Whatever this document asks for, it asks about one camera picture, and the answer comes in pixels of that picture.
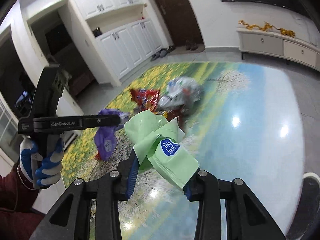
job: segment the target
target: green plastic wrapper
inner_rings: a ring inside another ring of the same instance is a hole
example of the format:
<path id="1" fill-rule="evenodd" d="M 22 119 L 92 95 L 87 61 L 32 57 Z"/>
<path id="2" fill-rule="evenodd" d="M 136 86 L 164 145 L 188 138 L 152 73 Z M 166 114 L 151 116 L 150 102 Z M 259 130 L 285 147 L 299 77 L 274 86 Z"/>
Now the green plastic wrapper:
<path id="1" fill-rule="evenodd" d="M 183 188 L 198 169 L 197 160 L 179 145 L 185 133 L 177 118 L 168 122 L 164 116 L 146 110 L 126 122 L 124 129 L 134 143 L 139 173 L 154 167 L 169 183 Z"/>

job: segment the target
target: bracelet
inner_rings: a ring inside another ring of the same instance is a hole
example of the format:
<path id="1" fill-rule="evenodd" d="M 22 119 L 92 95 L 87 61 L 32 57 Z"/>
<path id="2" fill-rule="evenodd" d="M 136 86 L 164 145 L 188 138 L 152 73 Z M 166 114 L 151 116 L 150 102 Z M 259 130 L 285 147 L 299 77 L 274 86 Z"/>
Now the bracelet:
<path id="1" fill-rule="evenodd" d="M 20 167 L 20 165 L 17 166 L 17 173 L 18 173 L 18 176 L 19 176 L 19 178 L 20 178 L 21 183 L 23 184 L 23 186 L 25 186 L 25 187 L 26 187 L 27 189 L 29 189 L 29 190 L 37 190 L 36 188 L 29 188 L 29 187 L 26 186 L 26 184 L 24 184 L 24 182 L 23 182 L 23 180 L 22 180 L 22 178 L 21 178 L 21 176 L 20 176 L 20 173 L 19 173 L 19 167 Z"/>

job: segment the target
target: golden dragon figurine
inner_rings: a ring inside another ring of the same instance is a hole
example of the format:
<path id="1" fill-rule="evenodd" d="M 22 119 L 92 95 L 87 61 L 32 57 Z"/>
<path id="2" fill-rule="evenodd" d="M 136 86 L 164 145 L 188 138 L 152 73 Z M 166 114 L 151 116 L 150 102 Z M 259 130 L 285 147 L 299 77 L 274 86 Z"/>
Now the golden dragon figurine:
<path id="1" fill-rule="evenodd" d="M 248 30 L 252 30 L 254 27 L 257 27 L 259 30 L 266 32 L 266 31 L 268 31 L 269 29 L 270 29 L 270 30 L 273 30 L 273 28 L 275 28 L 276 30 L 280 31 L 280 33 L 281 33 L 282 35 L 290 36 L 290 37 L 293 37 L 293 38 L 296 37 L 296 34 L 295 34 L 294 31 L 292 31 L 292 30 L 286 30 L 286 29 L 284 29 L 284 28 L 279 28 L 279 29 L 278 29 L 277 27 L 275 27 L 275 26 L 273 26 L 273 25 L 270 25 L 270 23 L 267 23 L 267 22 L 265 22 L 265 25 L 264 25 L 263 27 L 260 27 L 260 26 L 258 26 L 258 25 L 256 25 L 256 24 L 254 24 L 254 25 L 249 25 L 249 24 L 246 23 L 244 20 L 240 20 L 240 21 L 238 21 L 238 23 L 246 26 L 245 28 L 248 29 Z"/>

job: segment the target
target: blue and white glove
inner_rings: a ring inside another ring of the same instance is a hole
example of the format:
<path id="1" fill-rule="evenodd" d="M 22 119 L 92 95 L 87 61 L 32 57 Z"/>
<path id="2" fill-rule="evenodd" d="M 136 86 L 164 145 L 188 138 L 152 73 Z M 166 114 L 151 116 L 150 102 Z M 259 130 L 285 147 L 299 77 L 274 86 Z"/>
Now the blue and white glove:
<path id="1" fill-rule="evenodd" d="M 55 184 L 61 178 L 63 148 L 64 142 L 62 138 L 59 138 L 55 150 L 42 160 L 41 167 L 36 170 L 36 178 L 38 178 L 36 184 L 38 186 Z M 20 168 L 30 182 L 33 182 L 31 163 L 35 161 L 34 158 L 37 155 L 39 155 L 37 144 L 30 139 L 24 139 L 20 144 Z"/>

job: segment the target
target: glove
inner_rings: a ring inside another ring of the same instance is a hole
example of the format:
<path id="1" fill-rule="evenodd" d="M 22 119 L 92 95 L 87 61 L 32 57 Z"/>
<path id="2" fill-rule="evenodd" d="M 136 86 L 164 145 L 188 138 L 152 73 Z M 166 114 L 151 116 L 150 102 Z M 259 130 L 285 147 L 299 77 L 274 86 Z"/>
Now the glove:
<path id="1" fill-rule="evenodd" d="M 51 152 L 41 162 L 41 167 L 36 170 L 36 177 L 38 178 L 38 186 L 52 185 L 61 178 L 62 159 L 64 156 L 64 142 L 59 138 L 55 150 Z M 20 168 L 23 175 L 30 181 L 33 181 L 31 171 L 31 155 L 38 152 L 38 145 L 30 140 L 24 139 L 20 144 Z"/>

